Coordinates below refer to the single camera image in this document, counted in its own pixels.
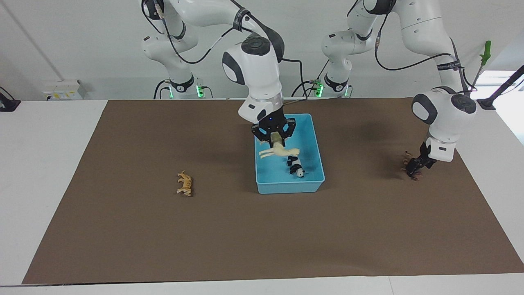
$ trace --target brown paper sheet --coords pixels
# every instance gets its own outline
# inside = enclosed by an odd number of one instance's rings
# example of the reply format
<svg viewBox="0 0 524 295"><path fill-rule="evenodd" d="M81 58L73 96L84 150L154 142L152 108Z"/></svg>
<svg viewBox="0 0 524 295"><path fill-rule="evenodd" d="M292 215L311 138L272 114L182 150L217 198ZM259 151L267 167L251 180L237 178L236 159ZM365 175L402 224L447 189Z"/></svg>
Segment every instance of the brown paper sheet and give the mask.
<svg viewBox="0 0 524 295"><path fill-rule="evenodd" d="M414 182L410 100L308 101L326 181L259 195L240 101L110 101L24 284L524 272L458 154ZM176 195L177 173L194 197Z"/></svg>

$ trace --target electrical outlet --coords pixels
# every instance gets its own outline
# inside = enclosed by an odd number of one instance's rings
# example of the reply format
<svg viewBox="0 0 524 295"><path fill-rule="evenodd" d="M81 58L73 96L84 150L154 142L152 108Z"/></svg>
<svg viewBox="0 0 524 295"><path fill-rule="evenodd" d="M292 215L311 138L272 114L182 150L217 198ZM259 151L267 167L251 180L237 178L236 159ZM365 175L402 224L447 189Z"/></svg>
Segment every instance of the electrical outlet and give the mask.
<svg viewBox="0 0 524 295"><path fill-rule="evenodd" d="M82 100L86 96L86 91L78 80L45 81L44 84L42 93L47 100Z"/></svg>

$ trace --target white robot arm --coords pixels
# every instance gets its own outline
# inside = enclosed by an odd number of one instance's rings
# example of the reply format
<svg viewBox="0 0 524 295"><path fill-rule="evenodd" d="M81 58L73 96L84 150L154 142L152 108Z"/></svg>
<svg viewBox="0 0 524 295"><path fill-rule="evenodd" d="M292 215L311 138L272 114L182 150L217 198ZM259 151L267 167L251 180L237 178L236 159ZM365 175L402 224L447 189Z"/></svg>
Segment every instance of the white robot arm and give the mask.
<svg viewBox="0 0 524 295"><path fill-rule="evenodd" d="M153 0L141 0L146 16L152 23L160 29L161 34L156 33L154 36L146 37L142 41L142 50L151 60L157 61L165 66L169 74L170 88L173 97L176 99L198 98L199 79L191 72L188 64L183 62L173 51L171 42L166 35L160 16L158 15ZM198 44L198 36L193 27L187 26L181 19L180 15L171 5L165 5L160 2L160 8L163 16L167 19L171 40L176 46L178 52L188 51Z"/></svg>
<svg viewBox="0 0 524 295"><path fill-rule="evenodd" d="M251 35L244 42L228 49L222 58L222 66L229 80L249 88L249 96L238 114L254 124L252 132L262 141L272 144L272 132L278 132L283 139L292 135L295 122L286 119L282 109L278 63L283 59L284 43L278 33L265 26L235 0L144 0L144 4L148 5L149 11L151 6L155 8L156 14L153 12L150 18L157 18L162 25L169 26L170 32L182 31L180 36L169 37L165 30L167 43L163 41L161 45L153 45L153 42L149 45L150 39L144 41L146 54L164 64L168 71L173 69L170 76L181 76L181 81L187 81L185 79L193 75L188 65L182 65L184 60L180 58L180 53L196 46L198 42L196 38L190 38L186 23L200 27L225 24L238 31L250 32ZM171 46L173 38L177 42ZM166 44L172 47L170 52L166 52Z"/></svg>
<svg viewBox="0 0 524 295"><path fill-rule="evenodd" d="M347 16L350 29L324 38L322 50L330 59L324 77L324 92L341 96L351 72L348 55L378 50L380 36L374 38L373 25L378 15L397 13L404 45L418 54L433 57L441 86L415 96L412 112L428 124L429 132L421 147L421 156L407 165L412 176L436 161L453 160L460 134L472 121L476 104L467 95L460 72L460 61L444 29L437 0L358 0Z"/></svg>

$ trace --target blue plastic bin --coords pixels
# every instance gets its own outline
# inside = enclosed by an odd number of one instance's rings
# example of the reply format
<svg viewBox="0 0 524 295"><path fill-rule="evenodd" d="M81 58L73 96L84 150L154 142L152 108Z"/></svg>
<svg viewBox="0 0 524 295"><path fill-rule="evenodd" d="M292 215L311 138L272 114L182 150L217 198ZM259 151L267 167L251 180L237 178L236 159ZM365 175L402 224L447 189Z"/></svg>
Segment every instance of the blue plastic bin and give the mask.
<svg viewBox="0 0 524 295"><path fill-rule="evenodd" d="M299 159L305 170L304 178L289 174L287 157L270 156L261 159L259 152L269 149L269 143L255 138L255 170L258 192L261 194L314 193L325 181L313 120L310 114L288 114L297 127L286 140L286 148L300 149Z"/></svg>

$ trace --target black mount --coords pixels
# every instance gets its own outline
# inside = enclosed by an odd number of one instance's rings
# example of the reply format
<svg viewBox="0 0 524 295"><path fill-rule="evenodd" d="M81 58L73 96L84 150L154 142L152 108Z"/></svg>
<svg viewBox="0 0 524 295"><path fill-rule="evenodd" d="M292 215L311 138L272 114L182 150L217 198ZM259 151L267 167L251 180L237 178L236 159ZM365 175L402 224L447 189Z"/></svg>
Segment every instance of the black mount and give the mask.
<svg viewBox="0 0 524 295"><path fill-rule="evenodd" d="M502 84L490 98L477 99L478 104L484 110L496 110L493 106L493 102L506 91L515 81L517 81L522 75L524 75L524 66L520 67L509 79Z"/></svg>
<svg viewBox="0 0 524 295"><path fill-rule="evenodd" d="M412 158L406 165L406 174L414 178L414 176L424 167L431 169L433 164L436 163L435 159L429 157L430 148L428 148L424 143L420 146L420 156L418 158Z"/></svg>
<svg viewBox="0 0 524 295"><path fill-rule="evenodd" d="M297 122L295 119L286 119L284 116L284 109L280 108L264 117L260 122L258 122L258 124L253 124L253 126L251 126L251 132L256 136L256 138L258 138L258 140L269 142L269 146L273 148L271 133L278 132L280 137L282 137L282 145L286 146L284 139L293 135L296 126Z"/></svg>
<svg viewBox="0 0 524 295"><path fill-rule="evenodd" d="M12 100L5 97L3 94L0 93L0 102L4 105L4 107L1 107L0 105L0 112L14 112L16 108L18 108L18 105L20 105L21 101L19 100Z"/></svg>

